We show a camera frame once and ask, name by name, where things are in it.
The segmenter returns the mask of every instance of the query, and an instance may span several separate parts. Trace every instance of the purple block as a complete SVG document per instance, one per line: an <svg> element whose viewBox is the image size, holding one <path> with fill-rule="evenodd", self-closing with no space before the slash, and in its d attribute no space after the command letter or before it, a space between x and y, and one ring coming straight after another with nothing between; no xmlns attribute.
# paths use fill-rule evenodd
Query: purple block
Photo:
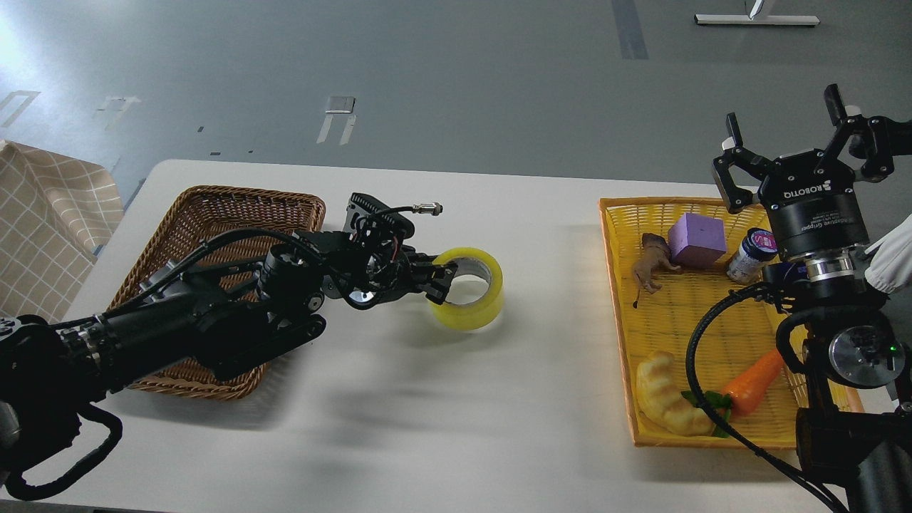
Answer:
<svg viewBox="0 0 912 513"><path fill-rule="evenodd" d="M705 269L725 255L725 224L721 219L684 214L668 231L671 260L687 267Z"/></svg>

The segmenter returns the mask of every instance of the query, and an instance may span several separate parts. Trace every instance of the brown toy horse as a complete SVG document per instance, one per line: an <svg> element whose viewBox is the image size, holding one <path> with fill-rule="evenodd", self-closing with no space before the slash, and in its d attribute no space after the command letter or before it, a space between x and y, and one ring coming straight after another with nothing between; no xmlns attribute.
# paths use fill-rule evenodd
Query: brown toy horse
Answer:
<svg viewBox="0 0 912 513"><path fill-rule="evenodd" d="M637 307L641 291L646 290L649 294L655 294L662 288L660 283L652 281L652 271L659 267L670 271L681 269L680 266L671 265L669 257L671 248L662 236L643 234L643 256L633 265L633 279L637 282L637 300L633 302L633 308Z"/></svg>

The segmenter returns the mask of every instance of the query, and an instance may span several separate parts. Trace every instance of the jar lid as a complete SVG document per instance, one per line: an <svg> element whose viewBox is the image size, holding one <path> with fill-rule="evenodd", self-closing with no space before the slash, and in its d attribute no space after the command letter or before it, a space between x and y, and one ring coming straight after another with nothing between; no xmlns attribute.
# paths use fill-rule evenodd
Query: jar lid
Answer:
<svg viewBox="0 0 912 513"><path fill-rule="evenodd" d="M762 228L748 230L744 240L741 241L741 247L749 256L763 262L772 260L779 251L772 232Z"/></svg>

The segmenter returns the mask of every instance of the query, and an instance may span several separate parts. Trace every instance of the packing tape roll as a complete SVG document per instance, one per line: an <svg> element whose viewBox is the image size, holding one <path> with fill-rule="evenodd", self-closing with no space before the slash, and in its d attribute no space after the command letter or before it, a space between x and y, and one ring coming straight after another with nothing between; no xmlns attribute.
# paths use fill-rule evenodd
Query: packing tape roll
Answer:
<svg viewBox="0 0 912 513"><path fill-rule="evenodd" d="M453 278L471 275L488 283L488 289L471 303L458 305L444 301L442 305L430 303L434 316L444 326L454 330L477 330L494 320L503 308L503 272L501 266L481 249L475 247L454 247L434 258L435 265L456 262L458 266Z"/></svg>

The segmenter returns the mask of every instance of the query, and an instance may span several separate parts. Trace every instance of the metal stand base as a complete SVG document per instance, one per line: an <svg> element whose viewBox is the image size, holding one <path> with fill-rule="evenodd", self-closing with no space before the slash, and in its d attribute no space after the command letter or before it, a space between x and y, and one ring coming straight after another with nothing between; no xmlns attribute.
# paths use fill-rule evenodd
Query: metal stand base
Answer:
<svg viewBox="0 0 912 513"><path fill-rule="evenodd" d="M755 16L747 15L694 15L697 25L778 25L778 26L818 26L817 16Z"/></svg>

